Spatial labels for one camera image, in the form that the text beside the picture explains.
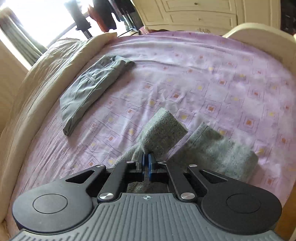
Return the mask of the grey knit pants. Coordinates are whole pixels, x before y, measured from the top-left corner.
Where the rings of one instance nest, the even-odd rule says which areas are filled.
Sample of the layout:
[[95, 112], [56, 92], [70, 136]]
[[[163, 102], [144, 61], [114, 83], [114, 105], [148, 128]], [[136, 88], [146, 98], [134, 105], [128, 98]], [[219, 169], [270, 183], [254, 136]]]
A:
[[[135, 161], [140, 152], [153, 152], [157, 161], [163, 161], [187, 132], [185, 126], [168, 110], [160, 108], [145, 124], [135, 144], [116, 163]], [[236, 143], [201, 123], [167, 161], [181, 170], [190, 164], [196, 164], [200, 169], [209, 169], [248, 182], [258, 163], [258, 157], [248, 146]]]

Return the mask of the folded grey-green trousers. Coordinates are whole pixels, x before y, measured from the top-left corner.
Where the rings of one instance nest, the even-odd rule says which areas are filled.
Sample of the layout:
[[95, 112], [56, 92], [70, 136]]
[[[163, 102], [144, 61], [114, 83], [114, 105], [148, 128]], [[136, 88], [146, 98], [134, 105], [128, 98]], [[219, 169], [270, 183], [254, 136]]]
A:
[[124, 57], [104, 55], [67, 88], [59, 99], [64, 135], [73, 133], [88, 108], [133, 65]]

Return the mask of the pink patterned bed sheet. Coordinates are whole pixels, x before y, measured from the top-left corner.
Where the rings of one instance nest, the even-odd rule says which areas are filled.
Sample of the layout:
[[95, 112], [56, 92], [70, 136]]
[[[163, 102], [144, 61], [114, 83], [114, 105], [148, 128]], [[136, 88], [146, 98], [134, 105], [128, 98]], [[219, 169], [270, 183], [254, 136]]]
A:
[[114, 54], [134, 62], [63, 134], [56, 102], [33, 138], [12, 197], [96, 164], [111, 166], [167, 109], [192, 134], [201, 123], [249, 146], [249, 182], [285, 203], [295, 183], [295, 78], [266, 53], [222, 37], [166, 32], [119, 38], [84, 65]]

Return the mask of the beige quilt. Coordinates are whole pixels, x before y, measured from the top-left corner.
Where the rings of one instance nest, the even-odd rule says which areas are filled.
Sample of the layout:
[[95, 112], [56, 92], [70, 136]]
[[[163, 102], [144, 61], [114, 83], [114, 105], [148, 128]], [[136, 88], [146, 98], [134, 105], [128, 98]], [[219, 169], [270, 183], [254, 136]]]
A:
[[58, 40], [26, 75], [1, 133], [1, 220], [8, 212], [27, 150], [44, 118], [83, 66], [116, 37], [116, 33], [104, 33], [89, 40]]

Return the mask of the grey window curtain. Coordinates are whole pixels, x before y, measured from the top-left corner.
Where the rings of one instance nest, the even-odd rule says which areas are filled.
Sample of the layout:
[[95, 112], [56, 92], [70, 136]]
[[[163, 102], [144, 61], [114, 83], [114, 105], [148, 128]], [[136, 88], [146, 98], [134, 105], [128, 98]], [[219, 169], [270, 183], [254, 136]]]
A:
[[31, 66], [47, 51], [29, 35], [10, 8], [1, 10], [1, 30]]

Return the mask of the dark hanging clothes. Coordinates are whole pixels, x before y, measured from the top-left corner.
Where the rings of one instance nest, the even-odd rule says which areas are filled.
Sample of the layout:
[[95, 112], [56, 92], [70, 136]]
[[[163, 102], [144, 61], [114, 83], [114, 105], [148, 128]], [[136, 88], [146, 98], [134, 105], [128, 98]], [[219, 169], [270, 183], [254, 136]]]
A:
[[91, 24], [86, 20], [88, 16], [104, 33], [116, 30], [116, 21], [125, 24], [126, 32], [138, 31], [143, 26], [132, 1], [93, 1], [92, 3], [93, 5], [88, 7], [85, 14], [82, 13], [78, 1], [66, 1], [65, 3], [66, 9], [76, 24], [76, 30], [81, 31], [88, 39], [92, 37], [89, 32]]

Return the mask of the cream bed footboard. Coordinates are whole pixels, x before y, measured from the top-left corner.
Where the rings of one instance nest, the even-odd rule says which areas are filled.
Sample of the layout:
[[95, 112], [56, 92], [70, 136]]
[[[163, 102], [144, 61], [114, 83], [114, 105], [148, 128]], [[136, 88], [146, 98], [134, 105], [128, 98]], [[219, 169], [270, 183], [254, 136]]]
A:
[[296, 43], [294, 36], [264, 24], [243, 23], [234, 27], [223, 37], [251, 45], [270, 54], [292, 74], [295, 74]]

